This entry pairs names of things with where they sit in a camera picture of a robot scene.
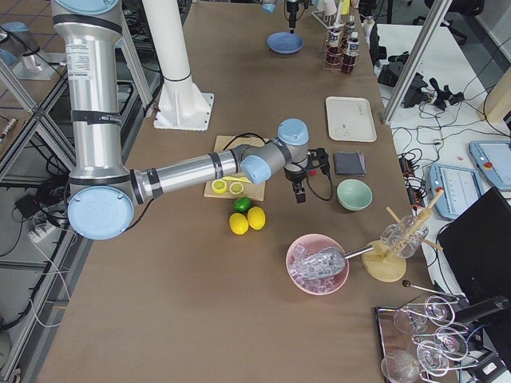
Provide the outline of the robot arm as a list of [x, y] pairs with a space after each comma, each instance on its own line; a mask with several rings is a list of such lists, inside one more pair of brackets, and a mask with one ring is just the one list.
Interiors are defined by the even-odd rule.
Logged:
[[[259, 2], [261, 9], [266, 13], [273, 13], [278, 4], [278, 0], [262, 0]], [[299, 12], [299, 0], [285, 0], [283, 2], [284, 17], [288, 22], [289, 33], [295, 32], [296, 22], [298, 19]]]
[[[204, 131], [214, 96], [192, 80], [178, 6], [144, 2], [164, 78], [158, 128]], [[121, 159], [121, 114], [115, 48], [122, 37], [118, 1], [54, 1], [53, 26], [65, 41], [76, 167], [69, 175], [68, 218], [88, 239], [127, 231], [134, 207], [165, 193], [243, 173], [261, 184], [285, 171], [301, 180], [309, 160], [309, 135], [301, 120], [283, 121], [260, 147], [243, 144], [163, 168], [130, 170]]]

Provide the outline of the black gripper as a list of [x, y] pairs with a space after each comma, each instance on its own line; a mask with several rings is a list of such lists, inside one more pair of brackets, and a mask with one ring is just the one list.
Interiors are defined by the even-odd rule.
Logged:
[[299, 0], [286, 0], [285, 1], [285, 15], [289, 24], [289, 33], [295, 32], [296, 18], [299, 11]]
[[297, 164], [287, 164], [284, 166], [284, 174], [286, 179], [291, 182], [295, 192], [297, 203], [306, 202], [306, 192], [303, 181], [307, 178], [307, 170]]

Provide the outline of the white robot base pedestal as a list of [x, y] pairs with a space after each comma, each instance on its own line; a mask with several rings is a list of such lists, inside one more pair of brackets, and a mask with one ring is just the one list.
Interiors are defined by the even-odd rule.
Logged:
[[193, 82], [177, 2], [146, 0], [143, 7], [164, 78], [154, 127], [203, 132], [214, 95]]

